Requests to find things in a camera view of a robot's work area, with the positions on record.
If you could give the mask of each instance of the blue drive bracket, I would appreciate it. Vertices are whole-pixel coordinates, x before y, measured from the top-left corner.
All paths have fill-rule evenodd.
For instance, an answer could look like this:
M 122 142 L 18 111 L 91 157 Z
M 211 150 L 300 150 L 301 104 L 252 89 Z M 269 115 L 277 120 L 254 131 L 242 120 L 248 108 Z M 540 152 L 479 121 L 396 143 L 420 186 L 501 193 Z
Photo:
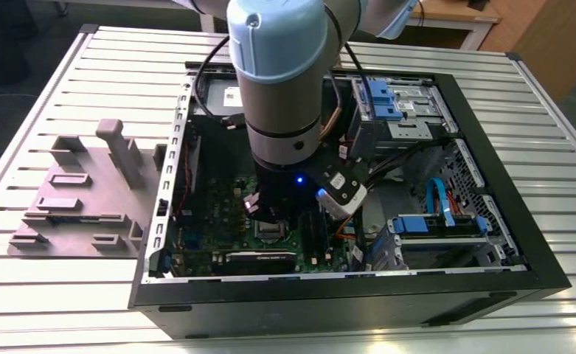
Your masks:
M 404 112 L 401 112 L 394 105 L 397 96 L 388 89 L 386 81 L 369 79 L 369 88 L 373 96 L 373 105 L 376 106 L 376 118 L 393 121 L 402 120 Z M 362 102 L 366 102 L 366 93 L 364 87 L 361 90 L 361 99 Z
M 422 216 L 401 216 L 393 219 L 393 229 L 396 234 L 425 234 L 428 223 Z

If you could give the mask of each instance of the wires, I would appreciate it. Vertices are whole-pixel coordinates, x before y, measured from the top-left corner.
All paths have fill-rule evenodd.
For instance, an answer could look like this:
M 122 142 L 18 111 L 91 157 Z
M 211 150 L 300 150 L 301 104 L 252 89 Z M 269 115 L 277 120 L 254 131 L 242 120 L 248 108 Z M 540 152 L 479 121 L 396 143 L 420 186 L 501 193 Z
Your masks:
M 461 207 L 455 199 L 455 194 L 451 189 L 447 190 L 447 199 L 449 200 L 449 205 L 452 205 L 452 211 L 456 215 L 463 215 Z
M 418 6 L 421 7 L 421 14 L 418 17 L 418 27 L 422 27 L 425 24 L 425 8 L 424 8 L 424 2 L 418 0 Z
M 329 71 L 329 76 L 332 77 L 332 86 L 334 86 L 336 92 L 336 110 L 332 114 L 332 118 L 329 119 L 328 124 L 325 125 L 324 130 L 320 132 L 320 140 L 324 140 L 328 137 L 338 121 L 340 114 L 342 113 L 342 95 L 340 94 L 338 81 L 336 80 L 334 73 L 332 72 L 332 70 Z
M 202 75 L 202 72 L 205 71 L 205 69 L 207 68 L 209 63 L 211 62 L 213 57 L 215 57 L 215 54 L 222 49 L 222 47 L 226 45 L 226 42 L 229 41 L 229 39 L 230 39 L 230 36 L 226 36 L 221 40 L 221 42 L 218 43 L 215 48 L 211 50 L 211 52 L 209 53 L 207 57 L 205 58 L 205 61 L 201 64 L 201 68 L 198 69 L 197 79 L 193 82 L 193 95 L 197 97 L 198 106 L 201 107 L 201 110 L 205 112 L 207 117 L 211 118 L 213 120 L 215 120 L 215 115 L 211 113 L 211 111 L 209 111 L 207 106 L 202 102 L 202 97 L 198 94 L 199 86 L 201 86 L 201 75 Z
M 345 229 L 346 224 L 349 223 L 352 216 L 349 216 L 345 221 L 340 224 L 338 230 L 336 230 L 334 236 L 336 238 L 346 238 L 346 237 L 340 237 L 342 235 L 342 229 Z
M 372 169 L 372 172 L 365 182 L 366 189 L 370 190 L 374 187 L 377 181 L 382 179 L 390 171 L 401 167 L 414 154 L 420 153 L 426 148 L 433 148 L 437 146 L 447 145 L 449 142 L 451 142 L 449 137 L 439 138 L 439 139 L 431 140 L 429 142 L 418 142 L 417 144 L 406 148 L 400 154 L 385 159 Z
M 357 74 L 360 75 L 360 78 L 362 80 L 362 85 L 365 86 L 366 100 L 369 101 L 368 104 L 369 104 L 370 114 L 376 116 L 376 103 L 373 103 L 373 93 L 370 91 L 369 81 L 366 80 L 365 70 L 362 69 L 362 65 L 357 60 L 356 53 L 353 53 L 349 43 L 345 43 L 345 49 L 346 49 L 346 52 L 349 53 L 350 60 L 353 61 L 353 64 L 356 66 Z

